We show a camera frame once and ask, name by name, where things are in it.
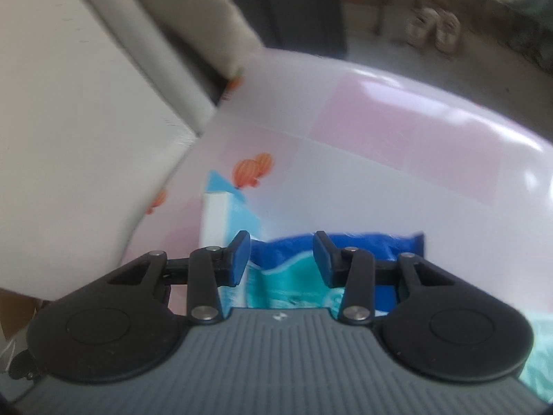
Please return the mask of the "blue teal plastic package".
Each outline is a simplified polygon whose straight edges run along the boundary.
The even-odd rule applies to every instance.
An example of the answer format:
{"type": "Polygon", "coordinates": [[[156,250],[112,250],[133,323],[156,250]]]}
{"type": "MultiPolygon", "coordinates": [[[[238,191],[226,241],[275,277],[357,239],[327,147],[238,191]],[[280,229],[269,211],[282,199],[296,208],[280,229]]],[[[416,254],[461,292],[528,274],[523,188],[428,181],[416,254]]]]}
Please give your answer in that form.
{"type": "MultiPolygon", "coordinates": [[[[401,253],[424,255],[424,234],[396,237],[383,233],[331,233],[340,247],[363,248],[379,260],[395,260],[401,253]]],[[[233,308],[328,308],[337,315],[344,289],[328,288],[312,252],[313,235],[302,234],[271,242],[254,240],[250,261],[240,284],[219,289],[223,314],[233,308]]]]}

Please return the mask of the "pair of white shoes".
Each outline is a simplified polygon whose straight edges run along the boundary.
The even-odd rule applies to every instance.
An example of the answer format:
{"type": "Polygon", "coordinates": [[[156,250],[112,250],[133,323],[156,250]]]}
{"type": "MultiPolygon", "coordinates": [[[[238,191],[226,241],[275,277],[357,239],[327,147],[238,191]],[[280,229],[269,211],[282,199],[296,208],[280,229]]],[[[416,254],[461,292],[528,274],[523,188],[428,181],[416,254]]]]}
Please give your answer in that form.
{"type": "Polygon", "coordinates": [[[453,12],[443,9],[416,9],[406,24],[407,43],[422,49],[431,38],[439,52],[455,54],[462,38],[460,20],[453,12]]]}

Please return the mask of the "white sofa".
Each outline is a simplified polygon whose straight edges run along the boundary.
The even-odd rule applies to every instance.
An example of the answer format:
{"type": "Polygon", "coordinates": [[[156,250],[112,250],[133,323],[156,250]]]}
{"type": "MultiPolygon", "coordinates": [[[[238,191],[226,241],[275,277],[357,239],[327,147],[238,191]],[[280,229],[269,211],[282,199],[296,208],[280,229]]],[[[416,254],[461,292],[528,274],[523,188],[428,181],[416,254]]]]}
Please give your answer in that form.
{"type": "Polygon", "coordinates": [[[233,0],[1,0],[1,287],[115,267],[213,117],[176,35],[229,78],[262,47],[233,0]]]}

